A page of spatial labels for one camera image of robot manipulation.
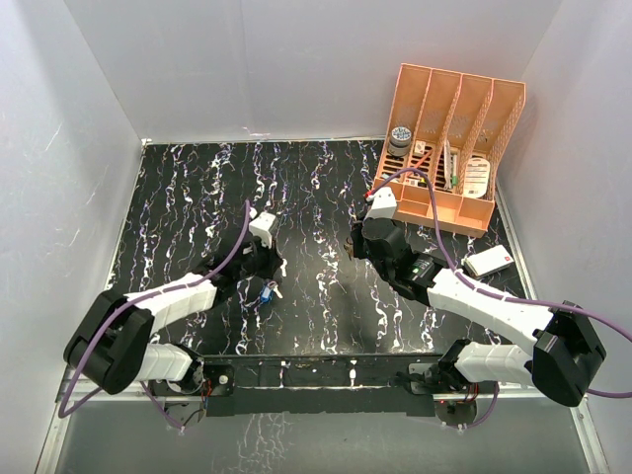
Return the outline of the key with blue tag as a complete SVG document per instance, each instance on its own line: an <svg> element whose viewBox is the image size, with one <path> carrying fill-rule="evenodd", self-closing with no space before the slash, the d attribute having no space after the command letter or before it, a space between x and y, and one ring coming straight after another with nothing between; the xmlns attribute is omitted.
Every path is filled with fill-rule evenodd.
<svg viewBox="0 0 632 474"><path fill-rule="evenodd" d="M278 283L273 280L266 282L260 292L259 298L262 303L269 303L275 298L283 299L283 296L278 289Z"/></svg>

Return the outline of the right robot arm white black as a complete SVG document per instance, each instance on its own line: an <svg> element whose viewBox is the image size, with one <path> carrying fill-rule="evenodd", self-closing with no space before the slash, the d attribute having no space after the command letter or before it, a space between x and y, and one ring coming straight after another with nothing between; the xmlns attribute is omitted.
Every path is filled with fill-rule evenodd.
<svg viewBox="0 0 632 474"><path fill-rule="evenodd" d="M579 307L520 301L454 271L445 259L413 250L392 219L354 223L346 247L352 257L370 261L400 296L508 339L505 345L456 341L437 364L441 383L451 391L472 383L509 382L533 386L560 405L576 407L605 361L606 350Z"/></svg>

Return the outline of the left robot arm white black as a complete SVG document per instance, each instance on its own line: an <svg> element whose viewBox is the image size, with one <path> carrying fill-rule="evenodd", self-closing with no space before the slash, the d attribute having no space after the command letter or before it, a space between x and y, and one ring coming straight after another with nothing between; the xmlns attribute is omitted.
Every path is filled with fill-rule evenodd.
<svg viewBox="0 0 632 474"><path fill-rule="evenodd" d="M151 337L194 313L211 310L237 291L240 281L271 281L283 259L274 238L248 233L239 250L219 273L221 259L205 258L178 280L143 292L101 292L70 341L63 359L107 393L120 393L133 382L167 381L192 394L203 383L202 357Z"/></svg>

